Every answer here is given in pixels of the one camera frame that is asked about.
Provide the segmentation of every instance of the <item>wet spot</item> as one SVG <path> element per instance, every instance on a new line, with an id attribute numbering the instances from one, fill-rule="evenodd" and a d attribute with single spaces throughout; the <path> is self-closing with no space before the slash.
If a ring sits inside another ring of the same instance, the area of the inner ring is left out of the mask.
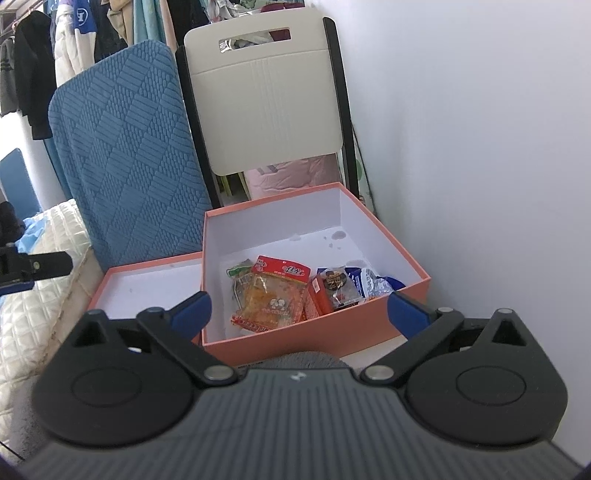
<path id="1" fill-rule="evenodd" d="M 363 260 L 349 260 L 346 266 L 355 268 L 366 268 L 368 265 Z"/>
<path id="2" fill-rule="evenodd" d="M 335 233 L 333 233 L 331 238 L 332 240 L 342 240 L 346 236 L 347 234 L 345 232 L 343 232 L 342 230 L 337 230 Z"/>

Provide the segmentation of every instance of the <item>pink quilted fabric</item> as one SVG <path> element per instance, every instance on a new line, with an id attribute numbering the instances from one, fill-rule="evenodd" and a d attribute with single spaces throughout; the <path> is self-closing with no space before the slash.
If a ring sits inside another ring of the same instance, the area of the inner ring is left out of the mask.
<path id="1" fill-rule="evenodd" d="M 341 181 L 336 155 L 321 155 L 244 172 L 253 200 Z"/>

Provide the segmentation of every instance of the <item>quilted mattress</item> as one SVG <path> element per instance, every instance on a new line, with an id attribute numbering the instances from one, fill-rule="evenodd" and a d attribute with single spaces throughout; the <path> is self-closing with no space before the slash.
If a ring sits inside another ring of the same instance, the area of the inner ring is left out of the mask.
<path id="1" fill-rule="evenodd" d="M 40 215 L 45 215 L 46 227 L 31 253 L 65 250 L 74 269 L 68 277 L 39 281 L 30 291 L 7 296 L 0 309 L 0 440 L 5 443 L 15 390 L 43 369 L 103 278 L 76 202 Z"/>

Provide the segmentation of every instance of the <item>orange snack package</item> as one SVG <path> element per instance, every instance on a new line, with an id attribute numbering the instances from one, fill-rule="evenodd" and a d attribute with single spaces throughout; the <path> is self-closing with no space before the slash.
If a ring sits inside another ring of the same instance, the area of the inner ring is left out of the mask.
<path id="1" fill-rule="evenodd" d="M 303 293 L 310 269 L 305 265 L 260 256 L 244 292 L 244 306 L 232 323 L 252 332 L 266 332 L 302 320 Z"/>

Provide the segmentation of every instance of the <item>snack package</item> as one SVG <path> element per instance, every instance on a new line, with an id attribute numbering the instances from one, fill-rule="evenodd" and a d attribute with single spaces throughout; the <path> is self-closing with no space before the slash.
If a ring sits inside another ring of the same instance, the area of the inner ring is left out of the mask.
<path id="1" fill-rule="evenodd" d="M 325 270 L 327 269 L 319 268 L 318 273 Z M 392 277 L 378 277 L 369 268 L 345 267 L 345 272 L 353 281 L 361 296 L 366 299 L 390 295 L 393 291 L 400 290 L 406 286 Z"/>
<path id="2" fill-rule="evenodd" d="M 228 277 L 233 280 L 232 290 L 234 292 L 234 299 L 238 305 L 237 310 L 240 310 L 244 305 L 244 292 L 252 280 L 253 265 L 252 261 L 247 258 L 244 262 L 226 270 Z"/>
<path id="3" fill-rule="evenodd" d="M 302 321 L 303 293 L 310 278 L 305 265 L 260 256 L 251 269 L 242 309 L 232 323 L 251 332 L 266 332 Z"/>
<path id="4" fill-rule="evenodd" d="M 329 268 L 322 271 L 312 281 L 312 288 L 316 295 L 324 290 L 325 296 L 329 299 L 335 311 L 357 305 L 363 300 L 344 267 Z"/>

